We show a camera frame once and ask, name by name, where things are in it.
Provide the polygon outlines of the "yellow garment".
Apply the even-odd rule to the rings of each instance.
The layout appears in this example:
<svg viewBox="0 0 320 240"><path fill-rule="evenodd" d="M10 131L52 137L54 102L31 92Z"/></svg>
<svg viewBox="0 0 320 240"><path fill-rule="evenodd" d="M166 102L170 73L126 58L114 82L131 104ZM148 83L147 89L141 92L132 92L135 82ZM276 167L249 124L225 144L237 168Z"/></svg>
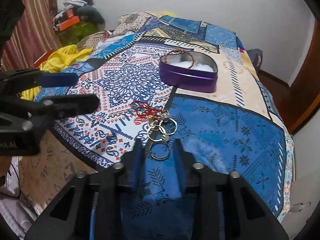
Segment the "yellow garment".
<svg viewBox="0 0 320 240"><path fill-rule="evenodd" d="M93 52L93 47L78 48L75 44L62 47L48 57L46 61L40 64L39 70L49 73L64 72L66 68L77 63L85 61ZM21 99L28 101L38 101L45 96L54 93L55 88L43 88L36 86L22 92Z"/></svg>

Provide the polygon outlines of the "red box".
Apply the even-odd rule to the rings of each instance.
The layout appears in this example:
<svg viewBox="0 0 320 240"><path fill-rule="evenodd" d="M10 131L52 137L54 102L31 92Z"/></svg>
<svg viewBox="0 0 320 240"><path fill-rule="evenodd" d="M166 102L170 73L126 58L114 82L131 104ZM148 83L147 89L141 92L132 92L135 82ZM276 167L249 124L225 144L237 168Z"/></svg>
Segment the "red box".
<svg viewBox="0 0 320 240"><path fill-rule="evenodd" d="M54 51L53 50L49 50L47 51L46 53L42 54L34 63L33 63L33 66L35 68L39 68L39 66L48 60L48 57L50 57L50 55L53 53Z"/></svg>

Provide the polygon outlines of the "striped brown curtain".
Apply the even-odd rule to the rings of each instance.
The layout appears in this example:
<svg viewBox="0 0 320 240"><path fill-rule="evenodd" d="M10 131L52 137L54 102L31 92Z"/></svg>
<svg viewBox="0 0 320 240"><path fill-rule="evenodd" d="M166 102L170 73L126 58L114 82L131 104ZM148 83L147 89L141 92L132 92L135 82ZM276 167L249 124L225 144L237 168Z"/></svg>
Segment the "striped brown curtain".
<svg viewBox="0 0 320 240"><path fill-rule="evenodd" d="M57 15L57 0L21 0L24 12L1 53L1 71L33 67L49 50L61 47L52 19Z"/></svg>

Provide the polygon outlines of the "striped blanket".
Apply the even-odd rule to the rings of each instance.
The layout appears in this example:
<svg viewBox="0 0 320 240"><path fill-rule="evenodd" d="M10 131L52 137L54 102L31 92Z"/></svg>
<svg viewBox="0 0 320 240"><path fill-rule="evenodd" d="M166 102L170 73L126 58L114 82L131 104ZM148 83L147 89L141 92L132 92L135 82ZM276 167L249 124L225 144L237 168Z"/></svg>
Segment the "striped blanket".
<svg viewBox="0 0 320 240"><path fill-rule="evenodd" d="M112 32L109 30L99 31L84 37L80 42L77 43L78 51L83 49L95 48L99 42L105 41L112 35Z"/></svg>

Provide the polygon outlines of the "clutter pile on stand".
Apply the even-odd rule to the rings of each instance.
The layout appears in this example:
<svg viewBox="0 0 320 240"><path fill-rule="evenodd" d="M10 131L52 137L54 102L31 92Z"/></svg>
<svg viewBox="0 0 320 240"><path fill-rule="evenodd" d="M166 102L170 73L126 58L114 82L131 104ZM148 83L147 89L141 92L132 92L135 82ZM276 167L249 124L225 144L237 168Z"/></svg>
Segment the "clutter pile on stand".
<svg viewBox="0 0 320 240"><path fill-rule="evenodd" d="M93 0L68 0L52 18L53 29L61 46L80 42L105 27L105 19L94 6Z"/></svg>

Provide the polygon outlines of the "gold hoop earrings cluster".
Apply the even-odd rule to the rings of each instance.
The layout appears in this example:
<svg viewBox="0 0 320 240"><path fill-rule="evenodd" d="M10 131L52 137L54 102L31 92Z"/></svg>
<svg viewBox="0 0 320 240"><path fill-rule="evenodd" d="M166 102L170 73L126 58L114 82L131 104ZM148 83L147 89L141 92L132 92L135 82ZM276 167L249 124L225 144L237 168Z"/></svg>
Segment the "gold hoop earrings cluster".
<svg viewBox="0 0 320 240"><path fill-rule="evenodd" d="M152 142L168 142L170 137L177 132L177 128L177 121L170 116L167 110L148 116L147 136ZM153 138L153 133L159 133L160 138Z"/></svg>

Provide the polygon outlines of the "blue patterned patchwork cloth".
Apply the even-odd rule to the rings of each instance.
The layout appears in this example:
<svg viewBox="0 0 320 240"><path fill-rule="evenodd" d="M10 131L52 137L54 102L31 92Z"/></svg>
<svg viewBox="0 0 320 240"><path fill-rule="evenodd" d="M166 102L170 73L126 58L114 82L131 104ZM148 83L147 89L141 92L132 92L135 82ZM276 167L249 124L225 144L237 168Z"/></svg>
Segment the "blue patterned patchwork cloth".
<svg viewBox="0 0 320 240"><path fill-rule="evenodd" d="M178 50L216 61L215 92L193 92L161 80L160 58ZM164 155L172 144L153 146L148 117L135 110L147 103L169 111L178 124L170 139L180 139L197 161L220 173L238 171L278 220L289 212L294 143L232 31L156 12L129 13L86 61L67 71L78 74L78 83L55 88L52 95L94 93L100 106L56 121L56 146L97 171L119 162L136 139Z"/></svg>

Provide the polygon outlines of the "brown wooden door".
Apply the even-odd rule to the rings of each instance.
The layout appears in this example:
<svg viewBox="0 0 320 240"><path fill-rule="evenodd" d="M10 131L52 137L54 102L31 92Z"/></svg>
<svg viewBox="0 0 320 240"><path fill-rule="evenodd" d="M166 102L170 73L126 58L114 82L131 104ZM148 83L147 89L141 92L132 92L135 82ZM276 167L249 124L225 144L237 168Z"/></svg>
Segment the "brown wooden door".
<svg viewBox="0 0 320 240"><path fill-rule="evenodd" d="M319 110L319 43L319 21L316 20L308 53L291 86L263 70L258 74L292 135Z"/></svg>

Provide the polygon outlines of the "purple heart-shaped tin box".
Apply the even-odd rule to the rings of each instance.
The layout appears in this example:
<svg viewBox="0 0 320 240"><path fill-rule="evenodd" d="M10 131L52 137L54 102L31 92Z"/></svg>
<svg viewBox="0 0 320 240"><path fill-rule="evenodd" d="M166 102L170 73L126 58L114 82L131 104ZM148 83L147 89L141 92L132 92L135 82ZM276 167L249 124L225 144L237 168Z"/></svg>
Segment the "purple heart-shaped tin box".
<svg viewBox="0 0 320 240"><path fill-rule="evenodd" d="M216 91L217 74L216 61L203 53L169 54L159 60L161 80L180 89L213 93Z"/></svg>

